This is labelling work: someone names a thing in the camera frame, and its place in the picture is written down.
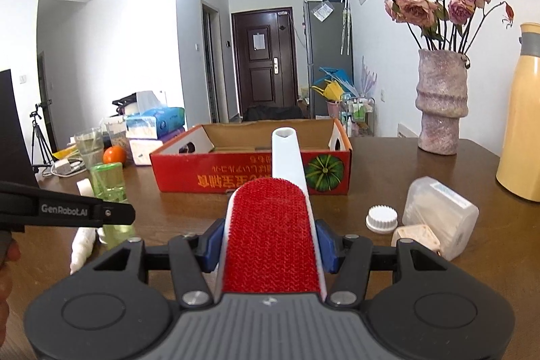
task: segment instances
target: wooden table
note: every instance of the wooden table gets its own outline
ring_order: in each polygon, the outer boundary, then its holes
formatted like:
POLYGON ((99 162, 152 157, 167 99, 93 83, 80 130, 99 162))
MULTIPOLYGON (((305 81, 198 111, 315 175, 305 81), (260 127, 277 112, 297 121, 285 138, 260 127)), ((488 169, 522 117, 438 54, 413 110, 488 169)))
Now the wooden table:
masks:
MULTIPOLYGON (((480 209, 468 247, 454 263, 497 290, 514 307, 516 328, 505 360, 540 357, 540 204, 520 200, 495 180, 498 157, 471 141, 461 141, 457 156, 419 150, 416 140, 360 138, 353 140, 353 171, 349 196, 313 196, 313 213, 340 234, 358 233, 375 244, 389 245, 390 236, 371 233, 367 210, 387 204, 402 213, 411 182, 429 175, 453 188, 480 209)), ((51 178, 43 188, 77 193, 73 178, 51 178)), ((149 245, 166 243, 181 233, 203 232, 225 214, 228 196, 162 194, 151 168, 125 170, 128 199, 137 211, 135 227, 149 245)), ((2 360, 34 358, 23 332, 23 314, 37 295, 69 274, 73 229, 27 228, 16 235, 23 257, 12 265, 14 289, 2 360)), ((390 275, 371 276, 368 297, 391 282, 390 275)), ((151 278, 167 296, 168 273, 151 278)))

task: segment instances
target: pumpkin illustration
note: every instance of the pumpkin illustration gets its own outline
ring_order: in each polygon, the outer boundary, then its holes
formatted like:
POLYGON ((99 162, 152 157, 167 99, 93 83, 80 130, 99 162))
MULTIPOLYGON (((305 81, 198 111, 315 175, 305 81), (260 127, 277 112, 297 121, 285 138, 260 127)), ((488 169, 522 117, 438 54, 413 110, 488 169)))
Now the pumpkin illustration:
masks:
POLYGON ((343 180, 345 165, 341 159, 329 154, 321 154, 312 159, 306 167, 306 183, 320 193, 336 189, 343 180))

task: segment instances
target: tripod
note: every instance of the tripod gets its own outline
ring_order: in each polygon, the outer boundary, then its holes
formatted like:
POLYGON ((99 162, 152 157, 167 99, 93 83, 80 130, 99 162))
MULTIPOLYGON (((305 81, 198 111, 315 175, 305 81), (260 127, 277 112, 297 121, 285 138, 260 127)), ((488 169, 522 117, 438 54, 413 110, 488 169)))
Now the tripod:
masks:
POLYGON ((37 118, 40 120, 42 119, 39 113, 37 112, 39 105, 36 104, 36 110, 34 110, 30 117, 32 118, 32 169, 34 174, 39 172, 40 168, 48 168, 52 165, 54 162, 54 158, 52 156, 51 149, 49 148, 49 145, 45 141, 45 136, 43 136, 43 132, 41 131, 41 127, 39 126, 37 122, 37 118), (34 154, 34 145, 36 143, 39 145, 39 150, 41 151, 41 159, 43 164, 34 164, 33 162, 33 154, 34 154))

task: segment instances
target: yellow object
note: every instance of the yellow object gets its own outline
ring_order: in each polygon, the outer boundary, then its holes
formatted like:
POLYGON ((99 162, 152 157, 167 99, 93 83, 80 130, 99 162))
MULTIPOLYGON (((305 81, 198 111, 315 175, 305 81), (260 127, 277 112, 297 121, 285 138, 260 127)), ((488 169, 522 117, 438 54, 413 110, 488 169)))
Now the yellow object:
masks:
POLYGON ((60 160, 60 159, 65 159, 74 151, 77 151, 76 145, 72 145, 71 147, 64 148, 63 150, 57 151, 56 153, 53 153, 52 155, 55 156, 56 159, 60 160))
POLYGON ((339 85, 339 83, 335 80, 326 81, 326 88, 322 89, 318 86, 311 86, 313 90, 321 94, 323 97, 325 97, 329 101, 341 101, 341 96, 344 94, 343 89, 339 85))
POLYGON ((540 202, 540 24, 523 24, 497 180, 507 190, 540 202))

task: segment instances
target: red printed box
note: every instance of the red printed box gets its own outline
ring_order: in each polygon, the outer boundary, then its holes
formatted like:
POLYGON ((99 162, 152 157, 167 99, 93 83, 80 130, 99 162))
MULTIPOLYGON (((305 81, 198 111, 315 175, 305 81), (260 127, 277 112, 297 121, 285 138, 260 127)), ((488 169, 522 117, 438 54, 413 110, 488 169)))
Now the red printed box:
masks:
POLYGON ((272 132, 296 130, 310 194, 349 190, 353 149, 338 120, 205 124, 170 140, 150 155, 160 191, 226 193, 272 176, 272 132))

